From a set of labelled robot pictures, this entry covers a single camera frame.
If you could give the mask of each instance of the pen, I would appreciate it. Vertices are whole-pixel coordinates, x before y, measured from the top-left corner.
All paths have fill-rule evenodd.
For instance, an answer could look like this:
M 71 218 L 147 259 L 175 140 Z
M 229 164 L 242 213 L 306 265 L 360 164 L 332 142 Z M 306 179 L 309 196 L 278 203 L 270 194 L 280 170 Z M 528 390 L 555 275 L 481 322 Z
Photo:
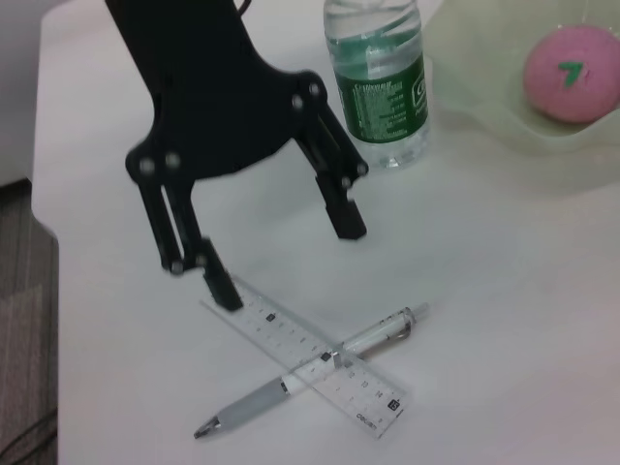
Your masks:
M 381 320 L 365 331 L 346 340 L 340 346 L 345 352 L 358 357 L 379 348 L 389 340 L 407 337 L 412 327 L 428 312 L 424 303 L 413 311 L 405 308 Z M 196 439 L 215 433 L 231 431 L 254 419 L 267 410 L 289 399 L 293 394 L 304 390 L 308 383 L 302 381 L 301 373 L 308 373 L 313 365 L 323 365 L 318 356 L 297 367 L 292 373 L 276 378 L 266 385 L 237 400 L 221 410 L 215 417 L 203 424 L 195 433 Z

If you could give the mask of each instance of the ruler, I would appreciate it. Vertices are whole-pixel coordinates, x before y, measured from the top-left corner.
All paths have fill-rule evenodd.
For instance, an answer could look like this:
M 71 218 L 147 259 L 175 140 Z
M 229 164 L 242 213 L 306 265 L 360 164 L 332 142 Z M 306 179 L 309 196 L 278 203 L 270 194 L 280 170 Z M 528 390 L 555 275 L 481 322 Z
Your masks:
M 231 313 L 201 304 L 282 365 L 290 377 L 318 392 L 372 437 L 381 438 L 403 413 L 406 389 L 240 278 L 233 280 L 242 309 Z

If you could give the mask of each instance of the white wall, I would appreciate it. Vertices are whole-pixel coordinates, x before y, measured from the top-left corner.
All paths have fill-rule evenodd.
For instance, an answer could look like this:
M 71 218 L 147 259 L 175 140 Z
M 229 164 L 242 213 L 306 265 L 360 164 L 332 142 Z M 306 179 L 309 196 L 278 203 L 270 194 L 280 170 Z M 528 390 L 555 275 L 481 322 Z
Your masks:
M 63 0 L 0 0 L 0 186 L 32 175 L 43 15 Z

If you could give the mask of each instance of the plastic bottle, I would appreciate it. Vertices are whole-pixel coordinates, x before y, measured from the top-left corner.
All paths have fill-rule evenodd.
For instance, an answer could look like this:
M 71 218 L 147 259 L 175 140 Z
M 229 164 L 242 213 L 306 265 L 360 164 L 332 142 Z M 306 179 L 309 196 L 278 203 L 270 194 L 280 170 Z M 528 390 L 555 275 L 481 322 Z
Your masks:
M 419 159 L 428 104 L 416 0 L 325 0 L 324 24 L 347 127 L 371 168 Z

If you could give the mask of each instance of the pink ball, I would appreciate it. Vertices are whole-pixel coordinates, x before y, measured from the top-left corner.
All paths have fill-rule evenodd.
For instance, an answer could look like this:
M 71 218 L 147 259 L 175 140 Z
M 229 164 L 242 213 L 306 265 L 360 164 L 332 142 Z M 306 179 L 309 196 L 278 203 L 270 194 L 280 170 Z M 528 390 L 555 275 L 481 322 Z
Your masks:
M 530 104 L 552 118 L 596 121 L 620 102 L 620 41 L 598 27 L 562 27 L 532 50 L 523 85 Z

